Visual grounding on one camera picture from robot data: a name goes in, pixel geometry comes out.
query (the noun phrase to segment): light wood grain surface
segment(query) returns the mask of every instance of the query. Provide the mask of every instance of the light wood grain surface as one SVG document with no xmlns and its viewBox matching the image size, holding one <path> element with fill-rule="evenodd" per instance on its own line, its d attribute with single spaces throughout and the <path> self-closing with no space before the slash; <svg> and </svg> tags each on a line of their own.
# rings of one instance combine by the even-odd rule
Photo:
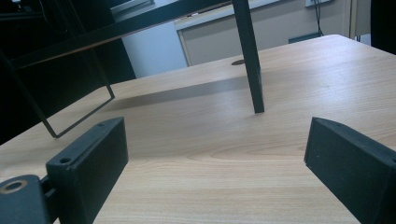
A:
<svg viewBox="0 0 396 224">
<path fill-rule="evenodd" d="M 92 125 L 125 117 L 130 161 L 95 223 L 358 223 L 305 167 L 309 125 L 332 119 L 396 149 L 396 57 L 338 35 L 260 51 L 256 115 L 238 59 L 114 85 L 116 99 L 61 139 L 38 124 L 0 146 L 0 180 L 45 175 Z M 106 98 L 49 122 L 61 130 Z"/>
</svg>

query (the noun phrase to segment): table surface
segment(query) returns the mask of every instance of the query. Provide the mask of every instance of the table surface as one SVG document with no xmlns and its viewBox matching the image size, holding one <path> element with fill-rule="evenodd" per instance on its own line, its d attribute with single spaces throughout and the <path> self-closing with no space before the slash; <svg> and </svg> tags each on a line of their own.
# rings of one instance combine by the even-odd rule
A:
<svg viewBox="0 0 396 224">
<path fill-rule="evenodd" d="M 113 85 L 116 99 L 61 139 L 42 124 L 0 146 L 0 181 L 94 124 L 125 117 L 130 161 L 95 223 L 359 223 L 304 165 L 312 117 L 396 149 L 396 57 L 339 35 L 260 51 L 266 111 L 241 57 Z M 49 119 L 62 129 L 100 89 Z"/>
</svg>

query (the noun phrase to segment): black metal leg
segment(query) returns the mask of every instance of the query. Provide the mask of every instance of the black metal leg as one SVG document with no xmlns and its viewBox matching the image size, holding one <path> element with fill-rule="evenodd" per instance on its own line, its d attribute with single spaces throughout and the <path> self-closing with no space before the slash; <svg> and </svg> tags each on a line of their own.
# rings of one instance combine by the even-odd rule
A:
<svg viewBox="0 0 396 224">
<path fill-rule="evenodd" d="M 235 12 L 236 25 L 238 27 L 239 39 L 241 40 L 242 52 L 244 54 L 254 112 L 262 113 L 264 112 L 262 74 L 248 0 L 233 0 L 233 10 Z"/>
<path fill-rule="evenodd" d="M 90 113 L 88 113 L 87 115 L 85 115 L 83 118 L 79 119 L 78 121 L 76 121 L 75 123 L 73 123 L 72 125 L 70 125 L 68 128 L 66 128 L 65 130 L 63 130 L 62 132 L 60 132 L 59 134 L 57 134 L 52 127 L 50 126 L 50 123 L 48 122 L 46 116 L 44 115 L 44 112 L 41 110 L 40 106 L 38 106 L 37 102 L 35 101 L 35 99 L 33 98 L 33 96 L 30 94 L 30 92 L 26 89 L 26 87 L 24 86 L 23 82 L 21 81 L 21 79 L 19 78 L 19 76 L 16 74 L 15 70 L 12 68 L 12 66 L 10 65 L 10 63 L 8 62 L 6 56 L 3 54 L 3 52 L 0 50 L 0 61 L 6 66 L 8 72 L 11 74 L 12 78 L 15 80 L 15 82 L 18 85 L 18 88 L 21 90 L 23 96 L 26 98 L 26 100 L 28 101 L 28 103 L 30 104 L 30 106 L 33 108 L 33 110 L 35 111 L 35 113 L 38 115 L 38 117 L 40 118 L 40 120 L 43 122 L 44 126 L 46 126 L 47 130 L 49 131 L 50 135 L 54 138 L 60 138 L 62 137 L 65 133 L 69 132 L 70 130 L 72 130 L 74 127 L 76 127 L 77 125 L 79 125 L 83 120 L 87 119 L 90 115 L 92 115 L 93 113 L 95 113 L 96 111 L 98 111 L 100 108 L 102 108 L 103 106 L 107 105 L 110 101 L 112 101 L 115 96 L 113 93 L 113 90 L 111 90 L 110 85 L 107 82 L 106 76 L 101 72 L 101 77 L 105 82 L 105 85 L 107 87 L 108 93 L 110 94 L 110 99 L 106 100 L 104 103 L 102 103 L 101 105 L 99 105 L 98 107 L 96 107 L 93 111 L 91 111 Z"/>
</svg>

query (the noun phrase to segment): screw hole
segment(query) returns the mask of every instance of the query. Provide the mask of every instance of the screw hole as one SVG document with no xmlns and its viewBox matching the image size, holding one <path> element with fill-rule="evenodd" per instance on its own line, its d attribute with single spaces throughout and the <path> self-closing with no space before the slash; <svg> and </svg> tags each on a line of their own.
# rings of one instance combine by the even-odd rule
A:
<svg viewBox="0 0 396 224">
<path fill-rule="evenodd" d="M 61 163 L 68 163 L 70 161 L 71 161 L 70 158 L 63 158 L 63 159 L 60 160 Z"/>
<path fill-rule="evenodd" d="M 15 180 L 0 188 L 0 193 L 2 194 L 13 193 L 20 189 L 23 189 L 26 185 L 27 185 L 26 180 Z"/>
<path fill-rule="evenodd" d="M 7 186 L 6 186 L 6 190 L 17 189 L 17 188 L 19 188 L 20 186 L 22 186 L 22 182 L 14 182 L 14 183 L 11 183 L 10 185 L 7 185 Z"/>
</svg>

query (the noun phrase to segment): cable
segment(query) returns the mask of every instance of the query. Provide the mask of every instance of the cable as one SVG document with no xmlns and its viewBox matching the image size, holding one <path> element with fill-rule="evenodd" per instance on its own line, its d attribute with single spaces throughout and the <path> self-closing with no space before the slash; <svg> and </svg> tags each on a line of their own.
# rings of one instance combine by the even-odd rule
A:
<svg viewBox="0 0 396 224">
<path fill-rule="evenodd" d="M 318 35 L 319 36 L 323 36 L 323 32 L 321 30 L 320 27 L 320 4 L 321 4 L 321 0 L 314 0 L 314 5 L 315 5 L 315 11 L 317 14 L 317 23 L 318 23 Z"/>
<path fill-rule="evenodd" d="M 50 28 L 51 30 L 53 30 L 54 32 L 58 33 L 59 35 L 64 35 L 64 34 L 66 34 L 66 33 L 68 32 L 67 28 L 66 28 L 64 31 L 59 31 L 58 29 L 56 29 L 55 27 L 53 27 L 53 26 L 50 24 L 50 22 L 49 22 L 49 20 L 48 20 L 48 18 L 47 18 L 47 16 L 46 16 L 46 11 L 45 11 L 45 9 L 44 9 L 44 5 L 43 5 L 42 1 L 41 1 L 41 0 L 38 0 L 38 2 L 40 3 L 41 10 L 43 11 L 44 21 L 45 21 L 46 24 L 49 26 L 49 28 Z"/>
</svg>

